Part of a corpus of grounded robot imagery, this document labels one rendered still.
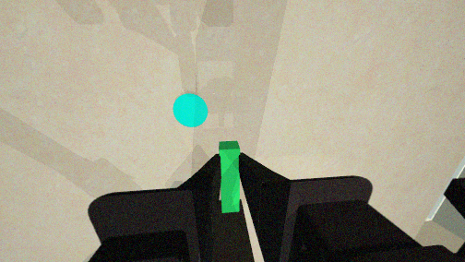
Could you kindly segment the cyan circle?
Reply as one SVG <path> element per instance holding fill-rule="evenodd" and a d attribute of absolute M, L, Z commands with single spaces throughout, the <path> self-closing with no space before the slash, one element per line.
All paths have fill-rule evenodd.
<path fill-rule="evenodd" d="M 188 93 L 177 98 L 173 105 L 173 113 L 179 123 L 194 127 L 206 120 L 208 107 L 199 96 Z"/>

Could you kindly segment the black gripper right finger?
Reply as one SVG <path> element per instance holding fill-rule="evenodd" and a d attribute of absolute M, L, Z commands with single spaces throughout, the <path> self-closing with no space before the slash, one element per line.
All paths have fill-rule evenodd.
<path fill-rule="evenodd" d="M 361 176 L 290 180 L 240 152 L 239 174 L 264 262 L 288 262 L 297 209 L 304 204 L 362 199 L 371 182 Z"/>

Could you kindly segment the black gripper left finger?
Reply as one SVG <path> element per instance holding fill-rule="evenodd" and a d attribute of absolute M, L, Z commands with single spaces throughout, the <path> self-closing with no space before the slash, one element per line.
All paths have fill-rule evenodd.
<path fill-rule="evenodd" d="M 220 190 L 215 154 L 177 188 L 109 193 L 90 202 L 88 215 L 101 244 L 109 236 L 182 230 L 191 262 L 211 262 Z"/>

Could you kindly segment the green rectangular post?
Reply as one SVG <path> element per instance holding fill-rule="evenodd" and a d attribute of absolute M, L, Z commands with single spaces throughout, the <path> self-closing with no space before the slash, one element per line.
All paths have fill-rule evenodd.
<path fill-rule="evenodd" d="M 221 213 L 238 212 L 240 208 L 240 174 L 238 141 L 220 141 Z"/>

